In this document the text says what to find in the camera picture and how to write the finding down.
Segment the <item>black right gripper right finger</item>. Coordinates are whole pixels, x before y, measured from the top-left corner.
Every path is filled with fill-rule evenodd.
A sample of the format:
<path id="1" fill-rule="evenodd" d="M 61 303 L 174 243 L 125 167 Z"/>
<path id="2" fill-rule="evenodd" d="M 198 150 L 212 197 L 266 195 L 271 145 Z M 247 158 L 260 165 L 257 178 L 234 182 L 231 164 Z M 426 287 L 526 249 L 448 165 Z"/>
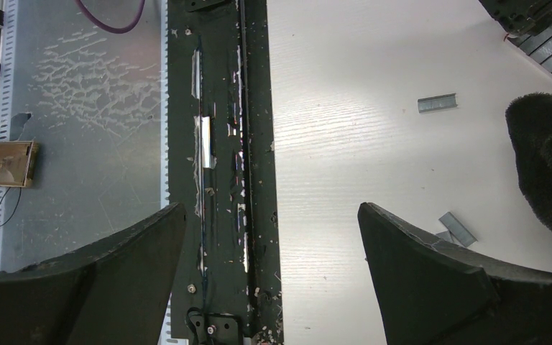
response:
<path id="1" fill-rule="evenodd" d="M 488 257 L 374 203 L 357 219 L 389 344 L 552 344 L 552 272 Z"/>

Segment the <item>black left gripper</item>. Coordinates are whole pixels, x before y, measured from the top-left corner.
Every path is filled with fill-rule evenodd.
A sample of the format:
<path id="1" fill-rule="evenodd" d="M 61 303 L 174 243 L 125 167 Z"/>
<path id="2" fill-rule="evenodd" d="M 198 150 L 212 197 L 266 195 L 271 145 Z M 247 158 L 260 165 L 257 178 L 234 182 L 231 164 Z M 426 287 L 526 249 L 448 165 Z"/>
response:
<path id="1" fill-rule="evenodd" d="M 536 36 L 552 25 L 552 0 L 479 0 L 509 35 Z"/>

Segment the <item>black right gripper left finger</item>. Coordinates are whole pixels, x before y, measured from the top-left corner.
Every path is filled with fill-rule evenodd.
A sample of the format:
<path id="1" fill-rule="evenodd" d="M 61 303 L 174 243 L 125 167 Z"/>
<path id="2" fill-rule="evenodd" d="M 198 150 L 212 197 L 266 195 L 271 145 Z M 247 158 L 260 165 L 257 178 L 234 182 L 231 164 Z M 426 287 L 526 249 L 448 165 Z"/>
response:
<path id="1" fill-rule="evenodd" d="M 126 229 L 0 272 L 0 344 L 156 344 L 186 230 L 173 203 Z"/>

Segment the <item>grey staple strip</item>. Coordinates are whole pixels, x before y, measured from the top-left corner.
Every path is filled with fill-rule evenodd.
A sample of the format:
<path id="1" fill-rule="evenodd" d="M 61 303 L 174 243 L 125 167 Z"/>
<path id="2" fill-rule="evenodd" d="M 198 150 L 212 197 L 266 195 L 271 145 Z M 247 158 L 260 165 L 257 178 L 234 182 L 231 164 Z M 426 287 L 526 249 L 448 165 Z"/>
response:
<path id="1" fill-rule="evenodd" d="M 455 93 L 449 93 L 440 96 L 431 96 L 427 98 L 419 98 L 417 103 L 418 112 L 420 114 L 452 109 L 458 106 Z"/>
<path id="2" fill-rule="evenodd" d="M 449 231 L 442 231 L 436 234 L 440 239 L 447 241 L 449 243 L 454 243 L 454 238 L 452 237 Z"/>
<path id="3" fill-rule="evenodd" d="M 439 218 L 441 224 L 448 232 L 464 247 L 470 247 L 477 242 L 477 238 L 473 235 L 460 220 L 451 212 L 445 213 Z"/>

